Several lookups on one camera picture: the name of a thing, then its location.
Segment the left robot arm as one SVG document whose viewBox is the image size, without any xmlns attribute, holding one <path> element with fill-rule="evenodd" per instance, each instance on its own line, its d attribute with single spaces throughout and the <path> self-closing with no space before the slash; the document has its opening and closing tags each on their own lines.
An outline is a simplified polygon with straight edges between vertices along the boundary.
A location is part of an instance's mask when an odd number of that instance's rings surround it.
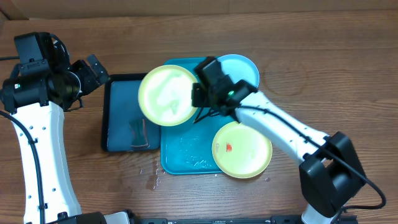
<svg viewBox="0 0 398 224">
<path fill-rule="evenodd" d="M 24 173 L 24 223 L 130 223 L 129 211 L 83 213 L 73 191 L 63 140 L 71 105 L 109 80 L 94 55 L 21 59 L 4 81 L 1 115 L 18 135 Z"/>
</svg>

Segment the green dish sponge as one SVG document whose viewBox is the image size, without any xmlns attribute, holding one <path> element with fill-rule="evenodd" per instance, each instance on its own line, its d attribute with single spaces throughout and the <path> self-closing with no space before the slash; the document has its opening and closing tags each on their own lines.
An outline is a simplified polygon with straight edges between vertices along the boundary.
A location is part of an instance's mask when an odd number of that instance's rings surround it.
<svg viewBox="0 0 398 224">
<path fill-rule="evenodd" d="M 130 129 L 133 134 L 132 147 L 148 147 L 149 141 L 146 133 L 145 119 L 135 119 L 129 122 Z"/>
</svg>

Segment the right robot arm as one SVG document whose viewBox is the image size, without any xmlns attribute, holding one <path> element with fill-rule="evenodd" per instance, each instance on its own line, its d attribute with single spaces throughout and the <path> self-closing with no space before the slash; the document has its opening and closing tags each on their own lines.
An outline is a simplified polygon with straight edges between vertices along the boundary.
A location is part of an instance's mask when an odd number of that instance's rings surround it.
<svg viewBox="0 0 398 224">
<path fill-rule="evenodd" d="M 224 76 L 217 83 L 194 83 L 192 105 L 255 129 L 298 164 L 308 202 L 301 223 L 336 223 L 345 204 L 365 185 L 366 175 L 347 135 L 329 136 L 308 127 L 244 80 L 233 83 Z"/>
</svg>

